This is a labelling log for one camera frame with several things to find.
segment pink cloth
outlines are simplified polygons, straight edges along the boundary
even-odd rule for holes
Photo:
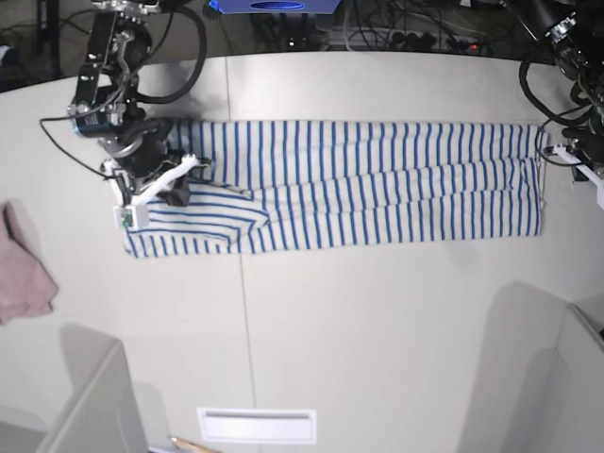
[[[0,207],[0,324],[49,313],[57,285],[25,248],[11,204]]]

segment striped cloth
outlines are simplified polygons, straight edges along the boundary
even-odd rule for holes
[[[189,207],[154,201],[151,225],[126,233],[126,251],[146,258],[535,236],[537,133],[531,125],[183,121],[169,144],[213,165],[204,184],[191,184]]]

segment white table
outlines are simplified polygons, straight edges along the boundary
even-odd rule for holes
[[[159,111],[212,120],[540,120],[517,68],[381,53],[211,59],[192,95]],[[175,66],[143,73],[157,92],[181,80]],[[530,81],[552,109],[568,107],[570,84],[558,70],[535,67]],[[539,238],[134,260],[113,227],[108,185],[38,128],[40,117],[64,112],[74,86],[0,96],[0,196],[13,200],[60,286],[53,315],[0,328],[0,362],[10,370],[0,407],[33,411],[46,424],[55,416],[71,390],[58,366],[59,329],[78,323],[124,342],[155,444],[167,431],[200,442],[198,406],[258,407],[317,409],[319,444],[305,447],[317,452],[498,451],[528,363],[556,343],[565,304],[604,293],[595,190],[554,168]],[[51,130],[86,161],[101,159],[70,125]]]

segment white vent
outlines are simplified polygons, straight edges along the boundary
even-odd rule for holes
[[[316,411],[259,411],[198,408],[207,442],[316,444]]]

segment floor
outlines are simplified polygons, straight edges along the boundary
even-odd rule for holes
[[[192,0],[189,7],[201,17],[205,0]],[[88,9],[92,5],[88,0],[60,0],[61,17]],[[150,17],[149,30],[154,42],[165,29],[167,15]],[[0,29],[16,24],[33,23],[36,20],[36,0],[0,0]],[[92,15],[81,15],[74,19],[78,25],[90,28]],[[220,21],[211,21],[204,17],[208,33],[208,57],[221,57],[231,54],[253,54],[265,51],[263,44],[258,45],[247,14],[224,15]],[[27,33],[27,28],[19,29],[21,34]],[[165,44],[154,58],[155,62],[194,59],[197,43],[194,38],[194,28],[186,18],[176,15],[175,21]],[[73,76],[83,60],[86,50],[87,37],[74,28],[65,26],[61,32],[61,68],[66,76]]]

